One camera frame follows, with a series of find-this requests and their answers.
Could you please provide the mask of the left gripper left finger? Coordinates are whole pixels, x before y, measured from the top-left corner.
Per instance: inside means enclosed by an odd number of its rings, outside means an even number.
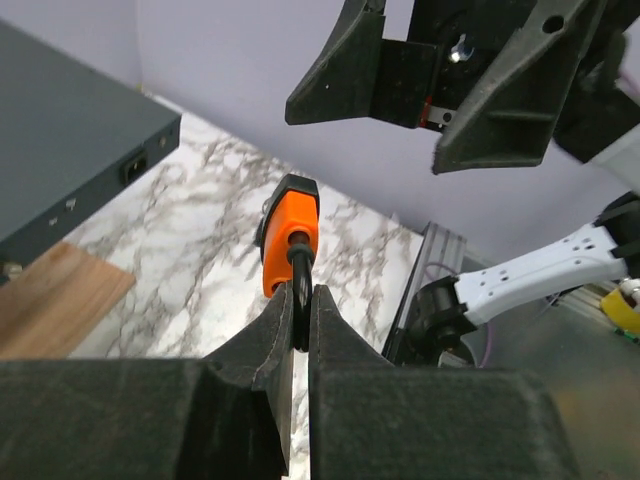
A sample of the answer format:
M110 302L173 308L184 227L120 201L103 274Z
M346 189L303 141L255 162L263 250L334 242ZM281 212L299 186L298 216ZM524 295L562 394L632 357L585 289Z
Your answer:
M203 358L1 365L5 479L278 479L289 469L293 298Z

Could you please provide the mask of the yellow padlock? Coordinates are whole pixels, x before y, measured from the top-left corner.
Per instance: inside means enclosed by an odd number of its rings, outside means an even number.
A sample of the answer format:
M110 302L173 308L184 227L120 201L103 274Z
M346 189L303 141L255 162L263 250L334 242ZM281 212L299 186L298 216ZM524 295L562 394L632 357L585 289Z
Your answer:
M624 279L600 301L615 332L639 343L639 280Z

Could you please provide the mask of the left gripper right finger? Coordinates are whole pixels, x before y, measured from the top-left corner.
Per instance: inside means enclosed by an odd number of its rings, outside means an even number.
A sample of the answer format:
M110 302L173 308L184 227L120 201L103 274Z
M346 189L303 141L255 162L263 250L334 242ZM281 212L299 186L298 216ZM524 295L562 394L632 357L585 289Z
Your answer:
M509 370L397 367L315 288L309 344L315 479L577 479L542 382Z

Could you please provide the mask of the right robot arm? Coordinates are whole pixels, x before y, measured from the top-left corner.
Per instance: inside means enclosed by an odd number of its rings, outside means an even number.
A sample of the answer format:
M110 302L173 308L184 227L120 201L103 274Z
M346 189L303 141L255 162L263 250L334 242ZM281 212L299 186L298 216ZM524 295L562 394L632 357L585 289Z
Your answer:
M433 365L505 311L639 274L639 102L617 85L635 1L418 1L403 41L381 1L347 1L286 102L303 125L370 117L440 133L432 170L534 167L550 143L628 192L563 239L430 283L418 259L382 350Z

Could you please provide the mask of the orange padlock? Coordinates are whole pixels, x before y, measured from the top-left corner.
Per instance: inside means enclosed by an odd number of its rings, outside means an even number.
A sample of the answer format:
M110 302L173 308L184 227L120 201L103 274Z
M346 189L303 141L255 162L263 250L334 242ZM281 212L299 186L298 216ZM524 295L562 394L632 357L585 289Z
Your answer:
M263 267L263 293L270 298L282 284L293 291L294 347L309 348L312 268L319 242L320 195L317 183L286 174L266 201L255 244Z

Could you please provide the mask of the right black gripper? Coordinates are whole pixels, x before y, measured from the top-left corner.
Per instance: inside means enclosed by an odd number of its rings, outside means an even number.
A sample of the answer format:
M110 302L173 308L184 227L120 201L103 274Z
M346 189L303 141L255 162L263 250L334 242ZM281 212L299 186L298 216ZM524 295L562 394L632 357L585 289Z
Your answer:
M382 45L385 4L344 1L287 124L367 117L373 97L374 118L439 133L439 175L535 167L550 143L586 163L639 122L617 84L635 1L418 1Z

